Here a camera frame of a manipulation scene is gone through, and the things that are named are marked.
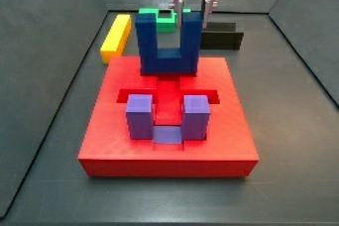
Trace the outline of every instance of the plastic block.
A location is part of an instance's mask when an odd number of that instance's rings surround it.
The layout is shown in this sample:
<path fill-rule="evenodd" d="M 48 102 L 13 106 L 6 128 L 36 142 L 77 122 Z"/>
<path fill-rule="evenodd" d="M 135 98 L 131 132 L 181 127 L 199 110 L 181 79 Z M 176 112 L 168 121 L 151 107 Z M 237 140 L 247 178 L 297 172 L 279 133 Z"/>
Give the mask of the plastic block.
<path fill-rule="evenodd" d="M 131 16 L 117 15 L 100 47 L 100 56 L 103 63 L 108 64 L 112 57 L 121 56 L 129 32 Z"/>
<path fill-rule="evenodd" d="M 205 140 L 209 104 L 205 95 L 185 95 L 181 134 L 184 140 Z"/>
<path fill-rule="evenodd" d="M 189 8 L 183 9 L 183 13 L 189 13 L 189 12 L 191 12 Z M 175 22 L 177 23 L 177 14 L 176 14 L 176 12 L 175 12 Z"/>
<path fill-rule="evenodd" d="M 155 14 L 137 14 L 135 21 L 141 74 L 195 73 L 203 20 L 200 12 L 183 14 L 180 49 L 159 49 Z"/>
<path fill-rule="evenodd" d="M 129 139 L 125 104 L 116 103 L 119 89 L 156 88 L 156 76 L 140 76 L 139 57 L 111 60 L 79 160 L 89 176 L 225 177 L 247 176 L 257 162 L 249 126 L 225 60 L 201 57 L 195 77 L 180 75 L 180 90 L 217 90 L 220 103 L 211 104 L 205 141 L 183 145 Z"/>
<path fill-rule="evenodd" d="M 132 140 L 153 139 L 152 96 L 131 94 L 125 107 L 125 118 Z"/>
<path fill-rule="evenodd" d="M 197 71 L 203 19 L 200 12 L 183 13 L 180 54 L 191 60 L 191 72 Z"/>
<path fill-rule="evenodd" d="M 155 126 L 153 143 L 156 144 L 181 144 L 181 130 L 177 126 Z"/>
<path fill-rule="evenodd" d="M 236 32 L 236 23 L 207 24 L 201 34 L 201 50 L 239 50 L 244 32 Z"/>
<path fill-rule="evenodd" d="M 155 14 L 156 17 L 156 32 L 173 32 L 176 29 L 176 16 L 173 10 L 169 10 L 171 17 L 159 17 L 159 9 L 156 8 L 140 8 L 139 14 Z"/>

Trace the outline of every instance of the red base plate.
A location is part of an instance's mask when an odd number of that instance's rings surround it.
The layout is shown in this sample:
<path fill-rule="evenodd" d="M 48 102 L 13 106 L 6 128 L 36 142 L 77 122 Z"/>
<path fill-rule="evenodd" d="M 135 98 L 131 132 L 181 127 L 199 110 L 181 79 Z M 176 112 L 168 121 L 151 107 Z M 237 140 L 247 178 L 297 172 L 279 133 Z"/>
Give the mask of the red base plate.
<path fill-rule="evenodd" d="M 124 114 L 131 93 L 153 95 L 155 123 L 172 126 L 181 123 L 183 95 L 207 95 L 211 104 L 207 140 L 184 141 L 183 145 L 131 140 Z M 140 76 L 139 57 L 111 60 L 79 154 L 89 176 L 247 176 L 257 160 L 223 58 L 200 57 L 196 76 Z"/>

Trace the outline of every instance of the blue u-shaped block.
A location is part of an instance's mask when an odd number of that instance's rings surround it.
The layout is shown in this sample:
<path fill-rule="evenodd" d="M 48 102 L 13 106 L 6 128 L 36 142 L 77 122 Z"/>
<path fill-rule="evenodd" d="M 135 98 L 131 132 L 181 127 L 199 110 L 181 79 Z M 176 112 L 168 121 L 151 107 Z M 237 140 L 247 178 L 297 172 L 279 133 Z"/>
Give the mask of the blue u-shaped block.
<path fill-rule="evenodd" d="M 141 74 L 195 73 L 197 71 L 203 18 L 200 12 L 183 13 L 180 48 L 157 49 L 156 15 L 135 19 Z"/>

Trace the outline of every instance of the green block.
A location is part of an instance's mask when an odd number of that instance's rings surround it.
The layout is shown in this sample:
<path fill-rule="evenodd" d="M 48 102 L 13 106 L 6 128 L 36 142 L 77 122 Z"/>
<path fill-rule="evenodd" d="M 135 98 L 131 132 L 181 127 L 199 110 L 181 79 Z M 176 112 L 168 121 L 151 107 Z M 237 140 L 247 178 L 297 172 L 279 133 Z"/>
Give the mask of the green block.
<path fill-rule="evenodd" d="M 189 13 L 191 9 L 184 8 L 184 13 Z M 157 8 L 140 8 L 139 14 L 155 14 L 156 16 L 156 32 L 175 32 L 176 30 L 176 13 L 171 9 L 171 17 L 169 18 L 161 18 L 159 17 L 159 9 Z"/>

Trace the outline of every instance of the toy block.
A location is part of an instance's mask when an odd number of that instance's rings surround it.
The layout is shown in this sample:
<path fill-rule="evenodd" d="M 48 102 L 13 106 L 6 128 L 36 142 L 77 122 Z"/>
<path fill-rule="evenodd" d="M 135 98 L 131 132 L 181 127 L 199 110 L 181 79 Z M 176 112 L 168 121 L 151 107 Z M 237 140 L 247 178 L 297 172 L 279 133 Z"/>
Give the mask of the toy block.
<path fill-rule="evenodd" d="M 205 141 L 183 140 L 179 145 L 129 138 L 125 104 L 116 103 L 119 89 L 129 87 L 133 80 L 135 89 L 167 88 L 156 86 L 160 76 L 141 76 L 139 69 L 139 57 L 113 58 L 109 62 L 79 153 L 85 173 L 89 176 L 144 177 L 249 175 L 257 153 L 225 60 L 201 57 L 195 76 L 176 75 L 180 96 L 188 90 L 217 90 L 220 101 L 209 105 Z M 167 77 L 161 79 L 169 82 L 172 79 Z"/>
<path fill-rule="evenodd" d="M 128 96 L 139 95 L 151 95 L 153 103 L 156 102 L 156 89 L 153 88 L 121 88 L 119 89 L 116 103 L 127 103 Z"/>
<path fill-rule="evenodd" d="M 141 74 L 195 73 L 203 29 L 200 12 L 183 14 L 180 49 L 157 50 L 155 21 L 155 14 L 136 15 Z"/>
<path fill-rule="evenodd" d="M 184 96 L 181 134 L 184 140 L 205 140 L 209 104 L 205 95 Z"/>
<path fill-rule="evenodd" d="M 169 13 L 168 17 L 160 17 L 161 13 Z M 183 13 L 189 13 L 191 9 L 183 9 Z M 139 14 L 155 14 L 156 17 L 156 32 L 175 32 L 176 30 L 176 22 L 177 22 L 177 14 L 175 11 L 163 10 L 160 11 L 157 8 L 140 8 Z"/>
<path fill-rule="evenodd" d="M 203 18 L 200 12 L 183 13 L 180 54 L 191 60 L 191 72 L 197 71 L 199 46 L 201 41 Z"/>
<path fill-rule="evenodd" d="M 117 15 L 104 42 L 100 47 L 103 63 L 108 64 L 112 57 L 120 57 L 131 32 L 131 16 Z"/>
<path fill-rule="evenodd" d="M 201 50 L 239 50 L 244 32 L 236 32 L 236 23 L 208 23 L 203 29 Z"/>
<path fill-rule="evenodd" d="M 155 144 L 181 144 L 181 130 L 177 126 L 155 126 L 153 127 Z"/>
<path fill-rule="evenodd" d="M 183 87 L 180 87 L 180 98 L 184 98 L 184 95 L 205 95 L 209 104 L 220 103 L 219 93 L 216 89 L 183 89 Z"/>
<path fill-rule="evenodd" d="M 152 96 L 131 94 L 125 107 L 125 118 L 132 140 L 153 139 Z"/>

